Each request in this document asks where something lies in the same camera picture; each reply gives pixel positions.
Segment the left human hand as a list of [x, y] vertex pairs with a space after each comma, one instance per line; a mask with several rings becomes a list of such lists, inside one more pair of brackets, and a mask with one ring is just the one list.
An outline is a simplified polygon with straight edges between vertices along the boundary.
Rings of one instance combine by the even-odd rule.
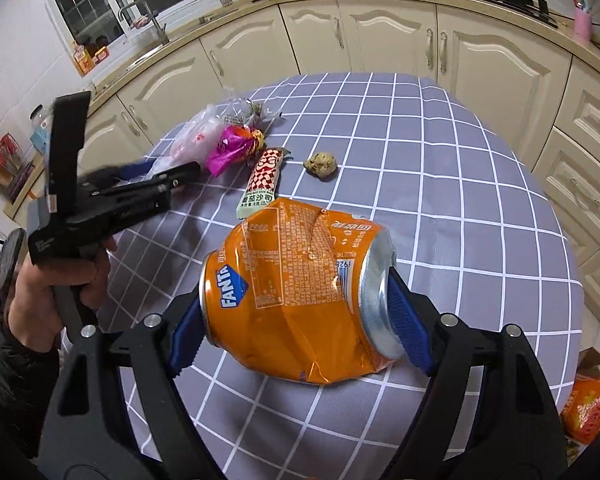
[[53, 260], [35, 266], [27, 256], [6, 314], [6, 324], [20, 344], [38, 353], [49, 352], [64, 328], [53, 286], [83, 285], [82, 304], [97, 311], [106, 297], [109, 253], [116, 250], [116, 241], [109, 237], [98, 248], [94, 261]]

